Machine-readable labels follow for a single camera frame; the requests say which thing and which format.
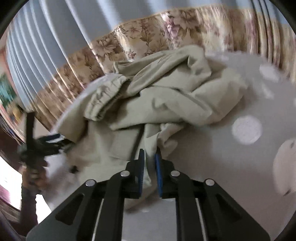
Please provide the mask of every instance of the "black tool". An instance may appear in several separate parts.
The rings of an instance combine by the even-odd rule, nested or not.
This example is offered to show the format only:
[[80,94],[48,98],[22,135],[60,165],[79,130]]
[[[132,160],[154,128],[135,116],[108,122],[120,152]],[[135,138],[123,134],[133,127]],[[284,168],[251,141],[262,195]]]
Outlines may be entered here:
[[[176,199],[177,241],[270,241],[267,232],[212,179],[191,180],[163,160],[159,151],[155,168],[159,196]],[[136,161],[109,180],[86,181],[30,231],[27,241],[121,241],[124,199],[141,196],[143,173],[140,150]]]
[[191,180],[155,155],[159,196],[176,199],[177,240],[269,241],[267,232],[214,180]]
[[137,160],[128,162],[125,170],[108,181],[86,181],[33,228],[26,240],[90,241],[95,233],[95,241],[121,241],[124,199],[141,196],[144,159],[140,150]]
[[[26,118],[26,143],[19,146],[18,153],[21,162],[23,162],[32,173],[38,176],[38,173],[42,168],[42,162],[46,156],[59,154],[62,148],[65,148],[73,142],[68,139],[62,139],[55,142],[56,139],[61,137],[60,134],[34,139],[34,122],[35,113],[28,113]],[[40,191],[34,186],[33,180],[31,180],[30,183],[32,184],[31,191],[34,192],[34,194],[40,193]]]

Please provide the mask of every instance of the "beige cloth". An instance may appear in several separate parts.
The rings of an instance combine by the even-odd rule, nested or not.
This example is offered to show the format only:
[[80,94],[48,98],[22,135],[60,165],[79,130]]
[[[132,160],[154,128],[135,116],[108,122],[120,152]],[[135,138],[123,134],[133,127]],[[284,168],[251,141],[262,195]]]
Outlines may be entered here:
[[202,126],[220,121],[247,89],[239,74],[208,61],[196,45],[160,51],[135,62],[115,62],[114,70],[114,78],[85,96],[58,132],[77,143],[68,161],[80,170],[82,184],[124,170],[139,124],[145,124],[140,143],[146,151],[142,198],[156,188],[157,146],[167,157],[177,146],[170,137],[184,123]]

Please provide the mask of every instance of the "floral curtain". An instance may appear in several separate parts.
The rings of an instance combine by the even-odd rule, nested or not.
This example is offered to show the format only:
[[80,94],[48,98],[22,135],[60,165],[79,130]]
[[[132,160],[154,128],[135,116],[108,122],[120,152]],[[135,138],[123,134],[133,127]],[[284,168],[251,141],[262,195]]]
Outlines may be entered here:
[[41,85],[35,96],[22,78],[29,73],[22,73],[18,63],[22,51],[15,49],[17,36],[8,40],[9,67],[16,87],[29,96],[27,108],[35,109],[37,118],[48,129],[88,83],[112,72],[114,61],[134,61],[184,45],[199,45],[205,51],[259,54],[281,68],[295,83],[295,34],[288,24],[270,17],[266,9],[263,11],[264,5],[261,7],[262,11],[224,5],[173,8],[126,21],[110,33],[88,41],[80,50],[69,55],[63,53],[65,64],[51,71],[51,79]]

